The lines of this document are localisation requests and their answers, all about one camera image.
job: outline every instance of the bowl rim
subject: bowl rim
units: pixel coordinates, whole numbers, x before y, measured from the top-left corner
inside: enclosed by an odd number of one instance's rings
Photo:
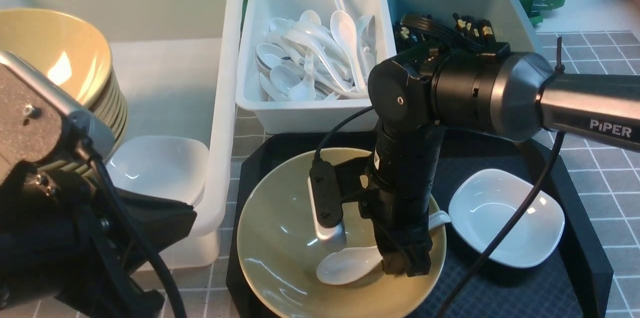
[[[352,148],[352,147],[327,147],[327,148],[323,148],[322,151],[356,151],[356,152],[364,152],[366,154],[372,154],[371,151],[368,151],[366,149],[360,149],[360,148]],[[280,168],[283,165],[286,165],[286,163],[289,163],[290,161],[293,161],[294,159],[300,159],[303,156],[312,156],[313,154],[315,154],[315,151],[307,151],[307,152],[303,152],[301,154],[298,154],[296,156],[293,156],[292,158],[287,159],[286,161],[280,163],[279,165],[277,165],[275,168],[273,168],[272,170],[270,170],[270,172],[268,172],[262,179],[260,179],[260,181],[258,182],[258,184],[256,184],[256,186],[253,188],[253,190],[251,191],[251,193],[249,194],[249,197],[247,198],[247,200],[244,202],[244,205],[242,206],[242,211],[240,211],[240,218],[238,219],[238,223],[237,223],[237,236],[235,238],[235,242],[236,242],[236,252],[237,252],[237,257],[238,257],[238,261],[240,263],[240,270],[242,271],[242,275],[244,277],[244,280],[246,281],[246,283],[249,285],[249,287],[251,288],[251,291],[253,292],[253,294],[258,297],[258,299],[260,300],[260,302],[262,302],[262,304],[265,305],[265,307],[267,307],[270,311],[272,311],[274,314],[276,314],[277,316],[279,316],[280,318],[289,318],[289,316],[284,315],[281,311],[279,311],[279,309],[277,309],[274,305],[272,305],[269,300],[267,300],[265,298],[265,296],[263,296],[260,291],[258,291],[258,289],[256,288],[256,286],[254,286],[253,282],[251,279],[249,279],[249,277],[247,276],[247,270],[245,268],[245,263],[242,259],[242,248],[240,247],[240,245],[238,245],[238,241],[240,241],[241,237],[242,237],[242,231],[243,229],[240,229],[242,227],[242,222],[243,222],[243,216],[245,214],[245,207],[247,206],[247,203],[249,203],[249,201],[254,197],[254,193],[256,192],[256,190],[258,190],[258,187],[260,186],[260,183],[262,181],[264,181],[265,179],[267,179],[267,177],[269,177],[271,174],[273,174],[278,168]],[[440,206],[438,205],[438,202],[435,200],[433,195],[430,195],[429,197],[429,202],[433,201],[437,211],[441,211],[442,209],[440,208]],[[442,257],[442,263],[441,265],[438,267],[438,274],[436,275],[435,279],[433,280],[433,284],[430,286],[429,289],[425,290],[422,298],[419,300],[416,300],[415,304],[412,304],[411,306],[407,306],[406,310],[403,312],[400,312],[401,314],[398,315],[398,318],[404,318],[407,314],[415,311],[418,307],[420,307],[421,304],[423,304],[423,302],[425,301],[425,299],[430,295],[430,293],[432,293],[432,291],[434,291],[434,288],[436,287],[436,285],[438,284],[438,281],[442,275],[442,271],[444,270],[444,266],[447,260],[447,230],[445,225],[443,224],[441,227],[437,228],[438,230],[442,231],[442,250],[444,252],[444,255]]]
[[[476,242],[471,241],[470,239],[467,238],[466,234],[464,234],[464,232],[462,232],[462,230],[460,229],[460,227],[458,226],[457,222],[457,215],[455,214],[455,210],[451,211],[451,206],[452,204],[457,201],[457,200],[461,200],[462,198],[460,197],[459,193],[462,191],[462,189],[469,184],[473,179],[477,178],[480,175],[485,175],[489,172],[498,172],[501,175],[503,175],[504,177],[508,177],[509,179],[513,179],[514,181],[519,181],[520,183],[525,184],[528,189],[530,190],[533,187],[533,184],[531,184],[530,182],[526,181],[525,179],[522,179],[521,177],[512,174],[510,172],[507,172],[506,170],[502,170],[502,169],[498,169],[498,168],[485,168],[482,170],[478,170],[478,172],[473,173],[470,177],[468,177],[460,186],[458,186],[458,188],[455,190],[455,193],[453,194],[453,196],[451,197],[451,200],[449,202],[449,216],[451,217],[451,227],[453,227],[453,229],[455,230],[455,233],[458,234],[458,236],[460,236],[460,238],[462,238],[462,240],[464,240],[464,242],[467,243],[467,245],[469,245],[469,247],[473,248],[473,250],[475,250],[476,252],[478,252],[479,254],[481,254],[486,247],[481,247],[479,246]],[[563,232],[565,231],[565,224],[567,222],[566,217],[565,217],[565,212],[562,209],[562,207],[560,206],[560,204],[558,204],[558,202],[551,197],[551,195],[549,195],[548,193],[540,190],[539,194],[544,194],[547,197],[551,198],[550,202],[549,202],[549,207],[551,209],[554,209],[556,211],[558,211],[560,214],[558,215],[561,219],[560,219],[560,224],[559,224],[559,232],[558,235],[553,239],[553,244],[551,245],[551,249],[549,249],[545,254],[541,254],[540,258],[536,259],[535,261],[531,261],[531,263],[527,263],[527,264],[518,264],[517,261],[505,261],[503,259],[494,257],[493,254],[491,254],[489,256],[489,259],[491,261],[494,261],[496,263],[502,264],[503,266],[507,266],[510,268],[517,268],[517,269],[527,269],[527,268],[533,268],[536,266],[539,266],[542,262],[546,261],[546,259],[548,259],[551,254],[553,254],[553,252],[556,250],[556,248],[558,247],[558,243],[560,243],[560,239],[562,239],[562,235]]]
[[[106,48],[105,53],[106,53],[106,59],[109,62],[109,69],[104,70],[103,72],[100,72],[99,75],[96,75],[94,77],[95,78],[94,81],[98,82],[98,85],[96,86],[97,89],[94,91],[92,95],[87,95],[87,92],[85,92],[80,97],[72,97],[73,99],[76,99],[78,103],[80,103],[84,108],[89,109],[91,105],[96,101],[96,99],[98,99],[100,94],[103,92],[103,89],[105,88],[107,81],[109,81],[109,77],[111,76],[112,71],[114,70],[114,54],[112,52],[112,47],[109,44],[109,40],[107,40],[107,38],[105,37],[105,34],[103,34],[103,32],[100,29],[98,29],[98,27],[94,26],[90,22],[87,22],[86,20],[80,17],[77,17],[75,15],[72,15],[70,13],[62,12],[60,10],[25,6],[21,8],[0,9],[0,15],[4,13],[29,12],[29,11],[39,12],[39,13],[48,13],[48,14],[71,18],[72,20],[80,22],[81,24],[89,27],[92,31],[97,33],[98,37],[100,37],[100,40],[104,43],[105,47],[103,48]]]

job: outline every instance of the black tray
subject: black tray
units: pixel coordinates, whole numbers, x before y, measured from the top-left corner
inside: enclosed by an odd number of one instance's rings
[[[237,211],[226,284],[242,318],[275,318],[254,295],[244,278],[236,234],[240,212],[260,180],[284,161],[315,149],[322,134],[276,135],[242,165]],[[375,133],[339,133],[330,147],[373,150]],[[432,193],[441,209],[468,177],[486,168],[498,168],[526,181],[541,172],[549,149],[534,140],[514,144],[490,136],[449,131],[440,152]],[[564,209],[566,226],[558,249],[531,269],[507,268],[489,261],[467,284],[450,307],[448,317],[539,318],[605,316],[613,269],[569,177],[558,159],[542,190]],[[446,227],[444,269],[434,290],[409,318],[432,318],[471,262],[478,257],[450,226]]]

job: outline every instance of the dish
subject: dish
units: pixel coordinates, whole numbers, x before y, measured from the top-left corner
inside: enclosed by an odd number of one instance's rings
[[[480,170],[451,198],[451,225],[473,249],[482,252],[531,188],[529,182],[504,170]],[[553,253],[564,229],[565,214],[560,204],[541,191],[489,259],[512,268],[535,267]]]
[[[45,74],[85,108],[112,71],[105,36],[89,22],[55,10],[0,10],[0,50],[13,52]]]
[[[322,150],[322,158],[334,165],[369,154],[351,148]],[[331,251],[316,239],[311,218],[307,175],[312,160],[313,152],[307,152],[279,165],[260,181],[242,209],[237,251],[251,290],[282,318],[403,318],[438,281],[445,261],[445,228],[432,231],[428,275],[384,275],[379,266],[350,284],[321,283],[316,268]],[[439,210],[433,198],[429,209]],[[373,227],[360,217],[358,204],[344,204],[343,211],[347,247],[374,245]]]
[[[204,191],[209,150],[180,136],[137,136],[107,163],[113,185],[125,191],[198,204]]]

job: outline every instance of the white plastic bin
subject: white plastic bin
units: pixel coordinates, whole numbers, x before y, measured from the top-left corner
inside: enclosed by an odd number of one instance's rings
[[[393,27],[387,0],[344,0],[347,12],[357,19],[373,15],[375,22],[376,61],[395,56]],[[322,24],[329,26],[336,10],[334,0],[248,0],[240,41],[237,90],[235,101],[243,109],[255,113],[265,130],[271,134],[328,132],[348,116],[371,105],[368,99],[337,101],[268,101],[259,83],[256,67],[256,46],[265,42],[269,21],[274,17],[300,19],[302,12],[313,9]],[[373,111],[359,117],[342,130],[346,132],[370,131],[377,116]]]
[[[94,24],[109,40],[128,102],[126,139],[181,136],[209,147],[204,197],[190,236],[164,250],[170,268],[218,256],[235,118],[243,0],[0,0],[0,9],[46,8]]]

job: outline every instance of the black cable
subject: black cable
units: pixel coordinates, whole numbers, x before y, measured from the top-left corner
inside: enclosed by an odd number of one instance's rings
[[[401,23],[407,29],[412,29],[426,36],[432,36],[457,48],[470,50],[471,52],[479,52],[484,49],[482,44],[461,35],[459,31],[420,15],[405,14]]]
[[[451,290],[448,296],[446,296],[446,299],[444,300],[444,302],[442,303],[442,305],[438,310],[438,315],[437,315],[438,318],[444,317],[444,314],[446,313],[447,309],[451,306],[453,301],[456,299],[457,295],[462,291],[462,289],[464,289],[467,283],[469,283],[469,280],[471,280],[473,275],[475,275],[476,272],[478,272],[480,267],[487,261],[489,256],[494,252],[494,250],[496,250],[496,248],[500,245],[500,243],[503,242],[503,239],[505,239],[507,234],[509,234],[509,232],[512,231],[516,223],[518,223],[520,218],[522,218],[522,216],[525,214],[527,209],[529,209],[533,201],[538,196],[538,193],[542,188],[542,183],[549,176],[551,169],[554,167],[554,164],[556,163],[556,159],[558,158],[558,154],[560,154],[560,147],[562,147],[562,142],[564,140],[565,140],[565,133],[562,131],[558,132],[558,134],[555,136],[555,142],[553,143],[553,148],[551,149],[551,154],[549,155],[549,159],[546,161],[546,165],[542,169],[542,173],[540,173],[540,177],[538,177],[533,188],[531,188],[531,191],[528,193],[524,201],[522,201],[522,204],[518,207],[518,209],[513,214],[513,216],[511,216],[507,224],[505,224],[504,227],[502,227],[500,232],[498,232],[498,235],[495,236],[495,238],[491,241],[491,243],[487,246],[487,248],[482,252],[482,254],[480,254],[480,257],[476,259],[476,261],[473,263],[471,268],[469,268],[469,270],[466,272],[464,277],[462,277],[462,279],[460,279],[457,282],[453,290]]]
[[[313,160],[314,161],[320,161],[322,158],[320,158],[320,151],[322,149],[324,149],[324,147],[327,145],[327,142],[329,141],[329,139],[336,134],[336,132],[338,132],[339,129],[343,128],[345,126],[345,124],[348,124],[349,122],[351,122],[352,120],[360,117],[361,115],[364,115],[365,113],[367,113],[368,111],[373,110],[373,106],[368,106],[367,108],[364,108],[361,111],[358,111],[357,113],[352,114],[350,117],[348,117],[347,119],[341,121],[338,123],[338,125],[336,125],[335,127],[333,127],[333,129],[331,129],[331,131],[329,131],[329,133],[327,133],[324,138],[322,138],[322,140],[320,141],[320,144],[318,144],[318,147],[315,149],[315,154],[313,155]]]
[[[149,261],[151,267],[153,267],[153,270],[158,275],[158,279],[160,279],[171,304],[173,315],[176,318],[186,318],[187,313],[185,311],[185,303],[180,295],[180,291],[178,291],[178,286],[171,275],[171,271],[169,271],[165,261],[160,258],[160,254],[158,254],[151,243],[149,243],[149,239],[146,238],[137,223],[134,222],[133,218],[128,213],[124,203],[116,191],[114,182],[112,182],[112,179],[109,176],[109,172],[107,172],[107,168],[105,167],[105,163],[103,163],[102,157],[95,149],[93,149],[90,140],[85,140],[80,143],[76,152],[86,161],[87,165],[89,165],[93,172],[95,172],[96,179],[105,191],[105,197],[107,202],[109,202],[116,219],[124,227],[131,239],[137,244],[139,249],[142,251],[142,254],[144,254],[144,257]]]

